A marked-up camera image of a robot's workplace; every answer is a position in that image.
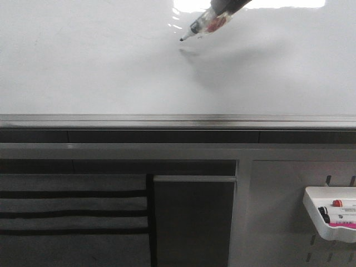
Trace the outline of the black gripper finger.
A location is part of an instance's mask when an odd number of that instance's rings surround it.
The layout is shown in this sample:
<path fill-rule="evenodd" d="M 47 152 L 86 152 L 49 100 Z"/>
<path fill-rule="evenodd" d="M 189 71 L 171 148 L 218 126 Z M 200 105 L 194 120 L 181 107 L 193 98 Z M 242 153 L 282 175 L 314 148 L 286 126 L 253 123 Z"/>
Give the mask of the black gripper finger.
<path fill-rule="evenodd" d="M 226 6 L 226 11 L 228 13 L 236 13 L 250 2 L 251 0 L 231 0 Z"/>
<path fill-rule="evenodd" d="M 222 14 L 225 12 L 230 0 L 211 0 L 211 8 L 214 10 L 215 14 Z"/>

